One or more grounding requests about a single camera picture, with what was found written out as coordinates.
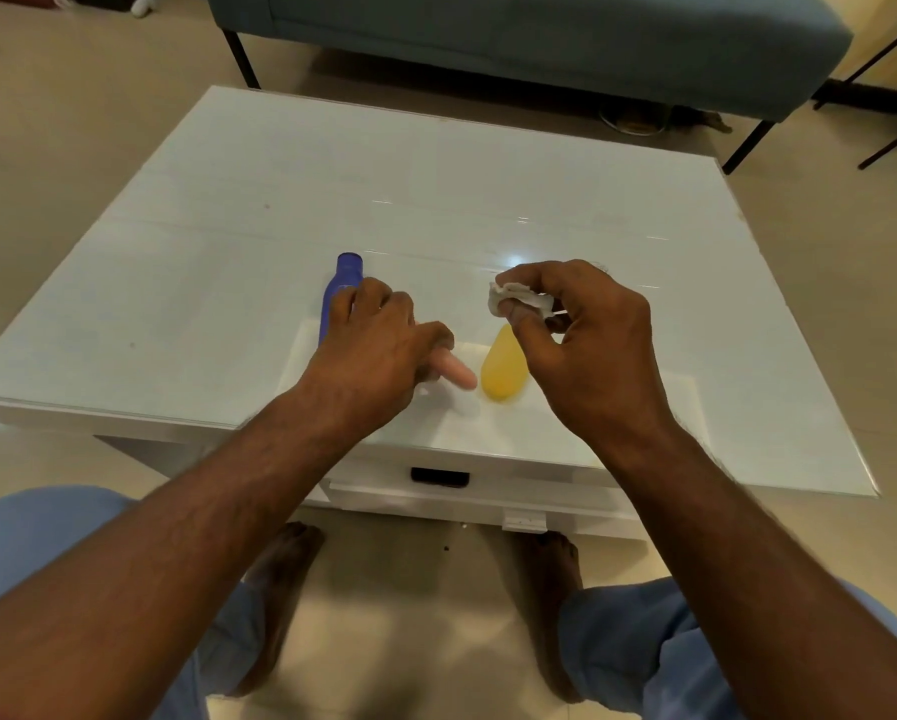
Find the person's right hand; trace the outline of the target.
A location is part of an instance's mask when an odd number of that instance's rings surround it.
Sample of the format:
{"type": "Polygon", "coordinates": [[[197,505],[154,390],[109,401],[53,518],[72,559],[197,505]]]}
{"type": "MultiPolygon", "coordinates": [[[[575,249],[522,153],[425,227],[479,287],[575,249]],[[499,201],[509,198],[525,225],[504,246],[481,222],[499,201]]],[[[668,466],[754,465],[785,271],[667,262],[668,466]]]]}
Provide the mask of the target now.
{"type": "Polygon", "coordinates": [[[530,369],[552,412],[613,471],[678,429],[658,369],[650,307],[640,293],[583,260],[516,265],[495,277],[551,295],[569,327],[560,359],[530,369]]]}

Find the person's left hand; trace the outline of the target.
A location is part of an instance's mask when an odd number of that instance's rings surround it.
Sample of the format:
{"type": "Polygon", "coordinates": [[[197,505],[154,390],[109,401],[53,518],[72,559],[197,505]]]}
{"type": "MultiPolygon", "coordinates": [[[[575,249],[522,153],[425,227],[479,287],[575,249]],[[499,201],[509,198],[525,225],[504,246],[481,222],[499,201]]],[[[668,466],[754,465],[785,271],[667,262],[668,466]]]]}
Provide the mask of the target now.
{"type": "Polygon", "coordinates": [[[341,445],[357,444],[405,410],[427,380],[431,351],[455,344],[442,322],[418,322],[415,313],[411,330],[390,331],[394,292],[377,278],[364,278],[348,323],[328,327],[292,387],[305,414],[341,445]]]}

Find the white tissue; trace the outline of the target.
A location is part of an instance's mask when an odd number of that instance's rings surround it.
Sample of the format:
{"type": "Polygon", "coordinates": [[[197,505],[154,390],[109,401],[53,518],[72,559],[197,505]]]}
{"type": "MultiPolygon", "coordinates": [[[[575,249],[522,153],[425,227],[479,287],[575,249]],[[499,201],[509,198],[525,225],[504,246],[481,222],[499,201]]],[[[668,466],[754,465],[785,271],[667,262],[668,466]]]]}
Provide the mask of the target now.
{"type": "Polygon", "coordinates": [[[501,311],[501,304],[505,301],[519,302],[535,310],[543,320],[553,318],[555,315],[555,298],[552,295],[535,292],[527,285],[517,282],[500,285],[495,281],[491,281],[488,295],[490,314],[496,318],[505,318],[501,311]]]}

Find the pink balloon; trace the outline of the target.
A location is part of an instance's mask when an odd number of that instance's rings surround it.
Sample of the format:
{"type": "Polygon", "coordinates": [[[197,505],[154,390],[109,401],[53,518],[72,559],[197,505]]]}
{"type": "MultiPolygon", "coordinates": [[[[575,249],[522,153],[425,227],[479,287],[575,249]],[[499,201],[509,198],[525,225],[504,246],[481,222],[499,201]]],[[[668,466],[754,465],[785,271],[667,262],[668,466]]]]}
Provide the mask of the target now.
{"type": "Polygon", "coordinates": [[[427,363],[428,375],[426,380],[429,382],[442,379],[467,392],[475,390],[479,385],[478,375],[465,362],[455,356],[453,350],[447,347],[435,347],[429,354],[427,363]]]}

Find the person's left forearm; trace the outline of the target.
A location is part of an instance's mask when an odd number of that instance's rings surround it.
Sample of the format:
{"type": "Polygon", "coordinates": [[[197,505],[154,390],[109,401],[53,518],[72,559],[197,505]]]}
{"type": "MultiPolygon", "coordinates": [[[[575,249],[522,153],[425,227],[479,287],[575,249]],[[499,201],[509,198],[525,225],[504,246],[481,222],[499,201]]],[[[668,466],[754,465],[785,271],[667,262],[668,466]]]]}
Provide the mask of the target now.
{"type": "Polygon", "coordinates": [[[0,720],[145,720],[315,483],[405,397],[298,384],[0,597],[0,720]]]}

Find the blue bottle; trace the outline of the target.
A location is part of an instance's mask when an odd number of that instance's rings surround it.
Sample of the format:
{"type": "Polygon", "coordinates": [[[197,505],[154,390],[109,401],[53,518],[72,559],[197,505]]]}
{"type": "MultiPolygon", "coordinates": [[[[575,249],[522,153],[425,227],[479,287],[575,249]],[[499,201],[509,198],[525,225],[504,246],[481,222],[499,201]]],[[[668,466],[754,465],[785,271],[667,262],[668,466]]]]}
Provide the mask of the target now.
{"type": "Polygon", "coordinates": [[[327,282],[322,294],[318,345],[322,344],[331,324],[333,299],[339,292],[347,288],[358,288],[362,279],[362,257],[355,252],[339,254],[335,261],[334,275],[327,282]]]}

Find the yellow balloon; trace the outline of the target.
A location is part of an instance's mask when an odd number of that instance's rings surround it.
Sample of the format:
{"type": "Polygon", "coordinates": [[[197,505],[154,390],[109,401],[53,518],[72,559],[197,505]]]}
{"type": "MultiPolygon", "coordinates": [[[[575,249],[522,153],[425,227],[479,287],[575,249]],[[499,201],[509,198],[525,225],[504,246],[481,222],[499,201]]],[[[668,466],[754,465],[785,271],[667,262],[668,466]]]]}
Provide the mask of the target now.
{"type": "Polygon", "coordinates": [[[526,386],[526,355],[511,324],[504,324],[492,342],[480,369],[480,387],[494,402],[514,399],[526,386]]]}

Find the white coffee table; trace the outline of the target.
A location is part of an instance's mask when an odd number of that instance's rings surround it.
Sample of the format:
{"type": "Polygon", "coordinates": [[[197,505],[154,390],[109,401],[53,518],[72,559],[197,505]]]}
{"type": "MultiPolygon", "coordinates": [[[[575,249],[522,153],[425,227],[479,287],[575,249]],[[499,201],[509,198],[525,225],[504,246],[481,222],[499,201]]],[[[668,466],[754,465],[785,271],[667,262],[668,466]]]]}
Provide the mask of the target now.
{"type": "Polygon", "coordinates": [[[478,371],[497,273],[580,258],[650,302],[679,422],[739,483],[878,487],[718,162],[209,89],[0,336],[0,423],[214,447],[295,384],[342,253],[478,371]]]}

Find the white table drawer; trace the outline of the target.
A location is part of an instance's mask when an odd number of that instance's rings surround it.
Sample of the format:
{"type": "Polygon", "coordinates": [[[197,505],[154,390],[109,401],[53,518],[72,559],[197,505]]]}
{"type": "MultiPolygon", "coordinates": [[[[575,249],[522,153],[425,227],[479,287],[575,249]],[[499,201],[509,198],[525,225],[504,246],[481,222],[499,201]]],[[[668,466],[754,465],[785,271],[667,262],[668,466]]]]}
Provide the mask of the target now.
{"type": "Polygon", "coordinates": [[[548,531],[647,542],[631,501],[591,450],[561,458],[361,444],[320,483],[339,509],[502,528],[503,508],[548,531]]]}

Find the white drawer latch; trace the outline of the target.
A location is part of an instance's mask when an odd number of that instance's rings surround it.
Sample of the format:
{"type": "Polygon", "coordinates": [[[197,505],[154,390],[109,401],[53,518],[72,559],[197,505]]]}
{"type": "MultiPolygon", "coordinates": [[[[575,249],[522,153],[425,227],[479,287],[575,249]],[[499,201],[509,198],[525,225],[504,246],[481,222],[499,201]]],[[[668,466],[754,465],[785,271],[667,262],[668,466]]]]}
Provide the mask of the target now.
{"type": "Polygon", "coordinates": [[[503,508],[501,528],[510,533],[545,534],[549,532],[548,515],[542,510],[503,508]]]}

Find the sandals under bench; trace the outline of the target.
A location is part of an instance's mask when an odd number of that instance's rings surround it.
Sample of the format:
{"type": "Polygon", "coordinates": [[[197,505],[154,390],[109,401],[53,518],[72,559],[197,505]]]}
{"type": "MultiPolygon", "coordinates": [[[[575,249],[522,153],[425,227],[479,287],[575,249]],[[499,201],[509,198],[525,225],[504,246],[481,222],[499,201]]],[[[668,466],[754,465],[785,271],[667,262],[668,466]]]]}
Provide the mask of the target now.
{"type": "Polygon", "coordinates": [[[650,137],[670,131],[706,128],[729,134],[733,128],[717,112],[645,101],[606,101],[598,108],[598,117],[617,133],[650,137]]]}

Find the person's left foot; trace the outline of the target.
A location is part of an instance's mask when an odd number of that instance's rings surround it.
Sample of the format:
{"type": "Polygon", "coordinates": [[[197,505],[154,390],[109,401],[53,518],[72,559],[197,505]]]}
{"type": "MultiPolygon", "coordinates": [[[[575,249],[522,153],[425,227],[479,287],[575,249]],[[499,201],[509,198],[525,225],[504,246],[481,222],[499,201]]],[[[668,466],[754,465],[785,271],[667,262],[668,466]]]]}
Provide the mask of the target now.
{"type": "Polygon", "coordinates": [[[256,591],[263,608],[258,657],[230,697],[244,698],[262,687],[285,646],[305,581],[326,542],[325,533],[300,521],[284,524],[251,566],[242,584],[256,591]]]}

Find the teal upholstered bench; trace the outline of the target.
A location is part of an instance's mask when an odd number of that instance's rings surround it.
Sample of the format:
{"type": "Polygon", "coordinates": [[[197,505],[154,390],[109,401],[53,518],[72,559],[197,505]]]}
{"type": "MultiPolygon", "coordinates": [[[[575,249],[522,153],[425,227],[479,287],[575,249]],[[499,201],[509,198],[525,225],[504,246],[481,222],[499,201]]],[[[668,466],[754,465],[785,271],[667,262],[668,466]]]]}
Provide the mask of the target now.
{"type": "Polygon", "coordinates": [[[758,120],[730,175],[836,71],[854,35],[826,0],[207,0],[239,35],[758,120]]]}

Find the person's right leg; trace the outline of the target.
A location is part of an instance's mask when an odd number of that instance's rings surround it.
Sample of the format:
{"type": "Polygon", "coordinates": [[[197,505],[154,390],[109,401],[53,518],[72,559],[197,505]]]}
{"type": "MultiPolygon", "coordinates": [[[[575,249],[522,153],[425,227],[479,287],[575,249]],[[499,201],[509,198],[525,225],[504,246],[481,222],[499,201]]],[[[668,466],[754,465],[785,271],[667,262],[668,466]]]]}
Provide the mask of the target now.
{"type": "MultiPolygon", "coordinates": [[[[650,584],[622,597],[612,587],[582,591],[560,618],[562,664],[578,693],[642,720],[749,720],[677,581],[663,594],[650,584]]],[[[897,618],[863,607],[897,637],[897,618]]]]}

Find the person's left leg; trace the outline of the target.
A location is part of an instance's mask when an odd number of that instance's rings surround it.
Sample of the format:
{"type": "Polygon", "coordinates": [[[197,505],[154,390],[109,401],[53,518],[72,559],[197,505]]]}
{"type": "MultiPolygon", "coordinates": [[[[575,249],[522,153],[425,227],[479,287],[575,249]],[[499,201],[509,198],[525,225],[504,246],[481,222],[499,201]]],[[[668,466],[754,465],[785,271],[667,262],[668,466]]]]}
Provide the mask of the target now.
{"type": "MultiPolygon", "coordinates": [[[[0,597],[135,502],[80,484],[0,497],[0,597]]],[[[239,582],[150,720],[209,720],[208,697],[235,694],[262,653],[264,630],[261,594],[239,582]]]]}

